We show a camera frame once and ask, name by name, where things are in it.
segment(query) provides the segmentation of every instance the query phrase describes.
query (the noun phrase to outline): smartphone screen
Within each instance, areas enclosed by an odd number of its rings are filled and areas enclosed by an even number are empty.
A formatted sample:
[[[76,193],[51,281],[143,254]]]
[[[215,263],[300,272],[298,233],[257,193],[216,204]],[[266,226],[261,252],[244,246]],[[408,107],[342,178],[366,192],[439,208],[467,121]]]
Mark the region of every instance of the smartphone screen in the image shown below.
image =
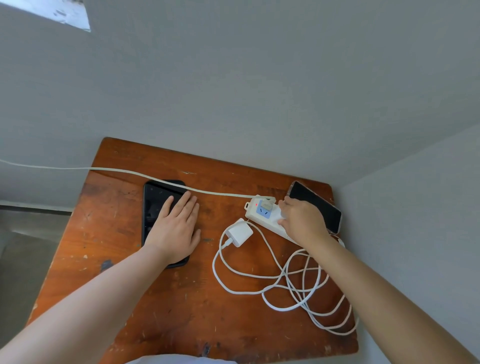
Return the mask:
[[[338,234],[340,232],[342,213],[331,203],[321,198],[298,181],[292,183],[287,195],[291,198],[296,198],[297,200],[310,202],[322,213],[327,229],[333,234]]]
[[[183,181],[177,180],[167,180],[168,182],[185,185]],[[173,196],[173,202],[170,206],[170,212],[176,203],[180,200],[183,194],[187,192],[186,189],[176,186],[170,186],[169,184],[157,182],[157,181],[148,181],[144,186],[144,210],[143,210],[143,221],[142,221],[142,246],[145,244],[145,240],[148,236],[148,233],[155,224],[160,210],[162,209],[163,204],[170,196]],[[167,268],[180,267],[186,264],[189,260],[189,256],[185,259],[170,264]]]

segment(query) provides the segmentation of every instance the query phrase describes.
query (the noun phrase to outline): white power strip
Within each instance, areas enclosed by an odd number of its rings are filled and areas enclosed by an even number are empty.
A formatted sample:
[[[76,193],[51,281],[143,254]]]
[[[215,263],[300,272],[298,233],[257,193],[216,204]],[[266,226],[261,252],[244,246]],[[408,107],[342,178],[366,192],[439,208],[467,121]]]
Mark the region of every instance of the white power strip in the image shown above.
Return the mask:
[[[282,218],[280,207],[263,199],[261,196],[254,197],[250,202],[245,204],[245,217],[248,220],[256,222],[275,234],[278,234],[285,239],[294,242],[288,235],[283,226],[278,224],[278,220]]]

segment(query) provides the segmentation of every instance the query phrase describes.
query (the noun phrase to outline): power outlet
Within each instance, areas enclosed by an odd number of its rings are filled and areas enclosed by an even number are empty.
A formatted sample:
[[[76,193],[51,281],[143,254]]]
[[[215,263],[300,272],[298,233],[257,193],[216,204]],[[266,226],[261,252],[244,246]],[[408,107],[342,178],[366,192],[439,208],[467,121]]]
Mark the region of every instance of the power outlet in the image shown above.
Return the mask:
[[[262,200],[257,203],[257,214],[260,216],[263,216],[264,218],[270,218],[270,214],[272,213],[272,210],[267,210],[265,207],[262,207]]]

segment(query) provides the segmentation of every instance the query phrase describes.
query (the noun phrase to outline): left hand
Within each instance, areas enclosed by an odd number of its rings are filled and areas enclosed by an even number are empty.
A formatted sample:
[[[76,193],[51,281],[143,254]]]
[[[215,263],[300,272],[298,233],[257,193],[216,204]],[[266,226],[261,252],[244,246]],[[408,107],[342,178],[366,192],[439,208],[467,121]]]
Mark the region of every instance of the left hand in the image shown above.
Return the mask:
[[[190,255],[200,241],[200,229],[193,233],[200,208],[196,201],[197,197],[187,191],[168,213],[173,202],[170,196],[148,233],[145,246],[157,247],[167,264],[177,263]]]

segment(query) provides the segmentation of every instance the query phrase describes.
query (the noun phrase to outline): gray wall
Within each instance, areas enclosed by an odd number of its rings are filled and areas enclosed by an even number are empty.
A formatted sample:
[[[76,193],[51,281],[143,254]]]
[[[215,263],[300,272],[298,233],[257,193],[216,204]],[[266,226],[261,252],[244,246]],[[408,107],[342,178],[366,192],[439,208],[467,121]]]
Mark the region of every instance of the gray wall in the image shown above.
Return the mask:
[[[339,187],[479,120],[477,1],[85,3],[92,33],[0,6],[0,158],[89,166],[112,136]],[[72,207],[85,172],[0,176]]]
[[[347,247],[480,357],[480,125],[338,191]],[[365,331],[345,363],[387,363]]]

